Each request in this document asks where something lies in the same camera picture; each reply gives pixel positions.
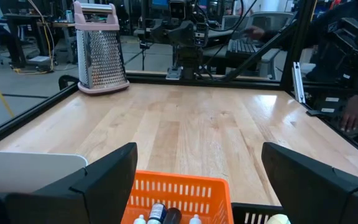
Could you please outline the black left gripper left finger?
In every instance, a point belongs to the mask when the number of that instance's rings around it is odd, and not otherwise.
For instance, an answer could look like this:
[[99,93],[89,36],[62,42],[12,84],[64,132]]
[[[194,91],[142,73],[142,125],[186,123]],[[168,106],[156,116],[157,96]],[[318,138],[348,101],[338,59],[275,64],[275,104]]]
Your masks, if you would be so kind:
[[0,193],[0,224],[120,224],[137,158],[129,142],[31,193]]

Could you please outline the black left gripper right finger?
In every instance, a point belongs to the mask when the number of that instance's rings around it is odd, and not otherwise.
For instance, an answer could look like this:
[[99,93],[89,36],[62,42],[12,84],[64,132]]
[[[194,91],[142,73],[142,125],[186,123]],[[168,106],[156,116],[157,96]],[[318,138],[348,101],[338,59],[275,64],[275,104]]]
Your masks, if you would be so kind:
[[265,142],[262,163],[291,224],[358,224],[358,177]]

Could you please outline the blue sprinkled toy doughnut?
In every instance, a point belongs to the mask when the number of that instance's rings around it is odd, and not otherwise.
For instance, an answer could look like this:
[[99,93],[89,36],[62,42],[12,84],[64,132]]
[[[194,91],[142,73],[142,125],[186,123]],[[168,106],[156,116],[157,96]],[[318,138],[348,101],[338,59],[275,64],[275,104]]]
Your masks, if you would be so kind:
[[284,214],[276,214],[271,216],[266,224],[291,224],[289,218]]

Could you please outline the dark round bottle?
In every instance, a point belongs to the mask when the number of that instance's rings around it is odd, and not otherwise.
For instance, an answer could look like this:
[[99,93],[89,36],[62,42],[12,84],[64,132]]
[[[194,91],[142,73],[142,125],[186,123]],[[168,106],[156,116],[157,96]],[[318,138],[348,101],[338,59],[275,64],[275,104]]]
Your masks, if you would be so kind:
[[182,219],[181,211],[177,208],[169,208],[162,224],[180,224]]

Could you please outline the grey plastic bin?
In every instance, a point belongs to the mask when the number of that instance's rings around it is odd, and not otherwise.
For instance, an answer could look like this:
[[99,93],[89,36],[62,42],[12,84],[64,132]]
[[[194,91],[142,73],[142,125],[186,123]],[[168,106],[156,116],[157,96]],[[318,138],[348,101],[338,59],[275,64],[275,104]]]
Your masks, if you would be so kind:
[[0,193],[29,193],[88,165],[76,154],[0,152]]

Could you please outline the black computer keyboard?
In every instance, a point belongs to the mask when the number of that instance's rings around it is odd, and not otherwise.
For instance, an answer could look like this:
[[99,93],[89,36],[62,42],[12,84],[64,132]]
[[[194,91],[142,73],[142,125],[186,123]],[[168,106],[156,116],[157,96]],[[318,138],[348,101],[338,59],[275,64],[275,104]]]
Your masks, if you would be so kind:
[[226,57],[246,58],[258,51],[254,41],[248,38],[231,39],[227,45]]

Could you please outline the black slotted plastic basket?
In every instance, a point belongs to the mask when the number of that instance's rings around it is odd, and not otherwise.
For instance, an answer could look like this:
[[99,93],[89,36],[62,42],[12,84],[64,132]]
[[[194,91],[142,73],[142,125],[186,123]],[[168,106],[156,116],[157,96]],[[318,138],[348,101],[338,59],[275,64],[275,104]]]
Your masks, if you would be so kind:
[[285,214],[280,206],[231,203],[234,224],[266,224],[269,218]]

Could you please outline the person's hand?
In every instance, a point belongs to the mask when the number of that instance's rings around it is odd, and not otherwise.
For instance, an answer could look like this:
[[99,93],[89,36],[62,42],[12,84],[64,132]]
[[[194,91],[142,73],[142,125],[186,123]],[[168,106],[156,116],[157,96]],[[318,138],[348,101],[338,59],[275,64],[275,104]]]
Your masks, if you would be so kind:
[[341,119],[341,131],[350,132],[358,126],[358,95],[349,98]]
[[244,34],[251,39],[254,40],[260,40],[264,34],[265,31],[262,28],[256,27],[256,26],[251,26],[249,28],[246,28],[244,30]]

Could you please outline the orange slotted plastic basket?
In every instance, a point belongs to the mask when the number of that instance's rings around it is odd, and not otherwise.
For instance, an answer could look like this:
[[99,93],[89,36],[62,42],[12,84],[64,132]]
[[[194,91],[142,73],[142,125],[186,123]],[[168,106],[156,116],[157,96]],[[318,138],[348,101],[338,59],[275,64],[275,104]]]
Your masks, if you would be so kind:
[[149,218],[152,205],[181,211],[180,224],[197,215],[201,224],[234,224],[228,183],[224,179],[138,170],[121,224]]

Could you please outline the black background desk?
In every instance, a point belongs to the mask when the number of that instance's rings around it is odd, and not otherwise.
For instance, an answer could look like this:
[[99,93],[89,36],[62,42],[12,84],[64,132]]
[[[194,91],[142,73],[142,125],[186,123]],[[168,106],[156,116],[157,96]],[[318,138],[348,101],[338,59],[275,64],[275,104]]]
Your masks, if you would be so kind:
[[6,20],[11,35],[14,40],[14,47],[16,48],[16,54],[19,58],[18,62],[14,62],[13,66],[17,68],[24,68],[26,65],[30,65],[24,54],[21,41],[18,36],[18,27],[21,25],[30,25],[31,31],[35,35],[37,47],[39,49],[40,56],[48,55],[48,44],[44,32],[41,31],[38,26],[38,21],[41,19],[38,15],[20,15],[20,14],[4,14],[3,18]]

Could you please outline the black diagonal frame brace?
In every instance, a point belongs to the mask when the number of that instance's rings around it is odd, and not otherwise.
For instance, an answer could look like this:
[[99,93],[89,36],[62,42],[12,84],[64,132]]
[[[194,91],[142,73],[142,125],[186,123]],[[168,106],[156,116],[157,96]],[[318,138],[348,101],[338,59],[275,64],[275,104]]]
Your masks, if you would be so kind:
[[297,22],[293,22],[288,25],[285,29],[282,29],[276,36],[270,39],[262,48],[256,51],[255,54],[251,55],[247,60],[240,64],[234,71],[231,71],[228,75],[225,75],[221,80],[223,82],[231,82],[233,79],[237,78],[241,72],[247,70],[251,65],[257,63],[263,55],[265,55],[270,49],[273,49],[288,36],[294,34],[296,30]]

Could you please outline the silver aluminium bracket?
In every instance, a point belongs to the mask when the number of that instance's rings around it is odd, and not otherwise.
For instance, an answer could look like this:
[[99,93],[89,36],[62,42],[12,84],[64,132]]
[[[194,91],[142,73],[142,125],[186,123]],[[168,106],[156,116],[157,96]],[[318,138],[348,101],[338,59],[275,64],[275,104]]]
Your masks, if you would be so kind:
[[293,62],[292,76],[296,101],[298,101],[299,103],[306,103],[299,62]]

